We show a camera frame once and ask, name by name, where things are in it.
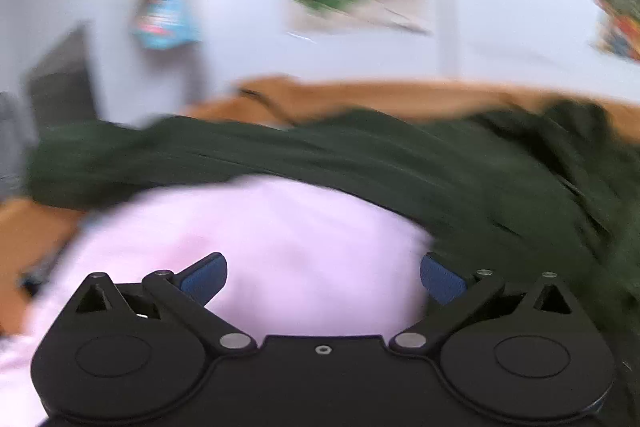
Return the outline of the pink bed sheet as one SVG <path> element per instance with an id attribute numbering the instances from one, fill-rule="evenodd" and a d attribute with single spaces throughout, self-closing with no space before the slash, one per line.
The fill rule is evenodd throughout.
<path id="1" fill-rule="evenodd" d="M 388 337 L 423 311 L 420 262 L 430 244 L 422 228 L 370 202 L 274 176 L 140 193 L 79 233 L 28 308 L 25 332 L 2 341 L 2 424 L 46 418 L 30 361 L 92 272 L 134 283 L 219 253 L 228 279 L 209 309 L 256 339 Z"/>

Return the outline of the wooden bed frame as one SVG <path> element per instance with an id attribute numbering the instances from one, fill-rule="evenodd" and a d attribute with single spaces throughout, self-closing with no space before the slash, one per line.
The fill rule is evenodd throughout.
<path id="1" fill-rule="evenodd" d="M 342 108 L 367 107 L 400 119 L 430 120 L 462 116 L 498 107 L 538 110 L 571 98 L 605 108 L 620 135 L 639 138 L 638 103 L 564 89 L 532 88 L 498 82 L 448 80 L 333 81 L 303 84 L 288 76 L 256 77 L 242 82 L 234 95 L 191 105 L 183 115 L 205 120 L 282 124 L 311 120 Z M 21 332 L 29 298 L 17 284 L 27 268 L 71 239 L 82 214 L 15 197 L 1 206 L 1 330 Z"/>

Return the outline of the dark green corduroy shirt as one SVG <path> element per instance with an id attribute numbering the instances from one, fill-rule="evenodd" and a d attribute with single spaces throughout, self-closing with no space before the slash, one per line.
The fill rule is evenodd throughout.
<path id="1" fill-rule="evenodd" d="M 91 209 L 149 188 L 247 174 L 334 188 L 421 225 L 450 268 L 509 281 L 556 272 L 593 322 L 639 329 L 639 147 L 596 104 L 497 109 L 408 124 L 352 109 L 285 129 L 183 116 L 51 131 L 27 194 Z"/>

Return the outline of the dark wall panel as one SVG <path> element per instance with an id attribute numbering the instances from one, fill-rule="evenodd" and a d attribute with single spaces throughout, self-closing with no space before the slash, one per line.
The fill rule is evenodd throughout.
<path id="1" fill-rule="evenodd" d="M 25 88 L 38 133 L 98 119 L 84 26 L 76 27 L 52 46 L 29 71 Z"/>

